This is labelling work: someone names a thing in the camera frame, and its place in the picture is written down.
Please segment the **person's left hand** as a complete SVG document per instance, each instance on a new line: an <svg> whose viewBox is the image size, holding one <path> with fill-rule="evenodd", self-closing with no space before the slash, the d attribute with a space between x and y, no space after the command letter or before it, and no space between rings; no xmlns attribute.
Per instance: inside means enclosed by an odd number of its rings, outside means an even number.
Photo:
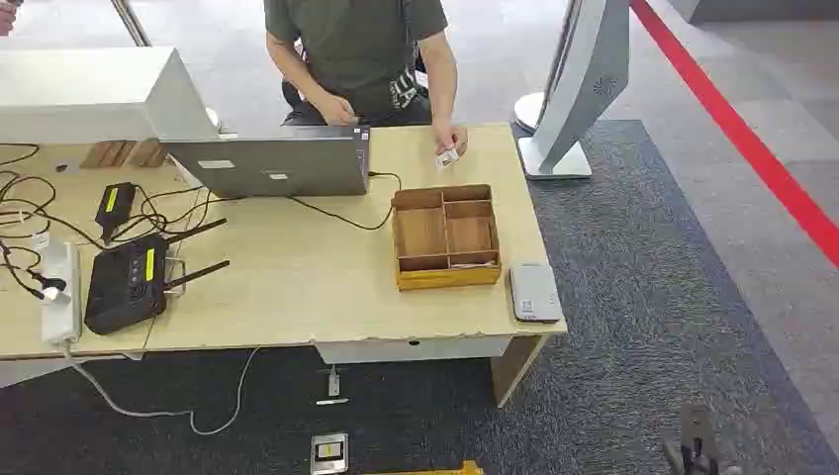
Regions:
<svg viewBox="0 0 839 475"><path fill-rule="evenodd" d="M436 121L431 124L436 154L443 155L449 151L455 151L462 156L468 147L468 131L465 127L453 125L445 121Z"/></svg>

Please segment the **person's right hand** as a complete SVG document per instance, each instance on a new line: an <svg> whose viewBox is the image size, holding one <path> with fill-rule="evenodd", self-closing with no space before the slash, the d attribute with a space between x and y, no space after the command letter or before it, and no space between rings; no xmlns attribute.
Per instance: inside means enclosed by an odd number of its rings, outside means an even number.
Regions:
<svg viewBox="0 0 839 475"><path fill-rule="evenodd" d="M342 97L325 93L317 100L314 100L313 104L329 126L343 127L358 124L358 116L355 114L350 103Z"/></svg>

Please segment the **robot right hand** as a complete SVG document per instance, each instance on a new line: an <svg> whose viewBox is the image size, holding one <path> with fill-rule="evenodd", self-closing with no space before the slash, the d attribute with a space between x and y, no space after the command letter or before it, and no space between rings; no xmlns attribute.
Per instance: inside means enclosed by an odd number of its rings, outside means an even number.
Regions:
<svg viewBox="0 0 839 475"><path fill-rule="evenodd" d="M720 461L711 415L706 405L682 405L680 440L665 440L662 444L671 474L743 474L741 467L725 466Z"/></svg>

